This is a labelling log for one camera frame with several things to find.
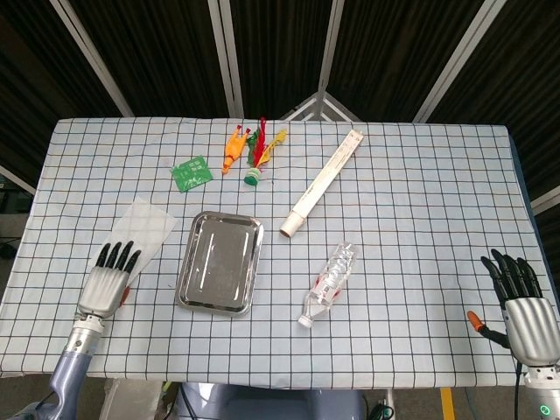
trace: table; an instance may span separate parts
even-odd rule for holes
[[[221,176],[223,146],[240,123],[188,118],[73,119],[52,135],[31,216],[0,310],[2,375],[52,372],[88,272],[135,197],[179,219],[107,322],[89,374],[279,388],[511,385],[507,350],[467,324],[475,310],[504,331],[490,248],[523,256],[556,308],[523,202],[504,127],[269,122],[287,128],[255,189],[246,158]],[[279,228],[354,128],[362,145],[306,224]],[[214,181],[179,192],[173,165],[198,155]],[[173,303],[193,216],[254,215],[265,229],[252,310],[240,318]],[[360,257],[329,316],[296,321],[305,293],[336,244]]]

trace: yellow feather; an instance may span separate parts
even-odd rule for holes
[[[277,147],[279,144],[282,144],[286,139],[287,134],[287,129],[283,129],[278,134],[276,134],[276,137],[274,137],[274,141],[269,144],[268,147],[264,150],[261,158],[259,159],[259,163],[255,165],[255,168],[258,168],[259,165],[266,164],[270,160],[270,153],[272,152],[272,149]]]

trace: green light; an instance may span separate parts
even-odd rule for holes
[[[542,405],[540,410],[545,416],[550,416],[550,408],[548,406]]]

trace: robot finger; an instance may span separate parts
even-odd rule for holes
[[[511,269],[508,266],[508,262],[506,261],[504,256],[500,254],[497,250],[492,249],[490,252],[492,253],[492,256],[498,263],[498,266],[500,267],[501,278],[503,280],[504,287],[507,290],[507,296],[510,299],[518,298],[519,292],[515,287],[514,279],[512,278],[512,273],[511,273]]]
[[[493,289],[496,292],[496,296],[498,297],[498,301],[500,302],[500,306],[502,309],[505,307],[505,301],[508,300],[508,292],[504,287],[504,283],[501,281],[501,273],[498,270],[498,267],[494,265],[488,258],[485,256],[481,257],[480,260],[490,273],[490,277],[492,278]]]
[[[121,243],[117,242],[113,250],[108,256],[107,264],[105,267],[108,269],[112,269],[115,266],[116,256],[119,254],[119,249],[121,248]]]
[[[519,297],[529,298],[531,295],[529,294],[529,290],[525,284],[523,272],[520,270],[517,262],[515,262],[515,260],[509,255],[504,255],[504,260],[509,267],[509,272],[511,273],[511,278],[514,281],[515,288],[519,292]]]
[[[107,254],[109,253],[109,248],[111,248],[110,243],[106,243],[101,252],[99,253],[99,257],[97,258],[97,262],[95,263],[96,266],[102,267],[105,265],[105,260],[107,259]]]
[[[132,256],[129,259],[129,262],[126,264],[126,267],[124,267],[124,271],[126,271],[127,273],[131,273],[132,269],[134,269],[134,264],[137,263],[137,259],[140,256],[140,253],[142,251],[140,251],[140,249],[138,251],[136,251],[134,254],[132,254]]]
[[[541,290],[541,286],[536,278],[533,268],[522,258],[517,258],[517,266],[523,273],[523,279],[525,280],[525,284],[528,289],[528,295],[532,298],[542,298],[543,291]]]
[[[116,262],[115,268],[117,270],[122,270],[124,268],[124,264],[126,260],[129,258],[130,250],[132,249],[132,245],[134,245],[133,241],[130,241],[126,244],[126,247],[122,250],[121,256],[119,256],[119,260]]]

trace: red feather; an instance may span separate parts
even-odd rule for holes
[[[259,137],[256,139],[255,150],[253,151],[253,165],[259,163],[261,156],[263,155],[265,144],[264,144],[264,126],[266,125],[266,120],[264,117],[261,118],[261,129],[259,130]]]

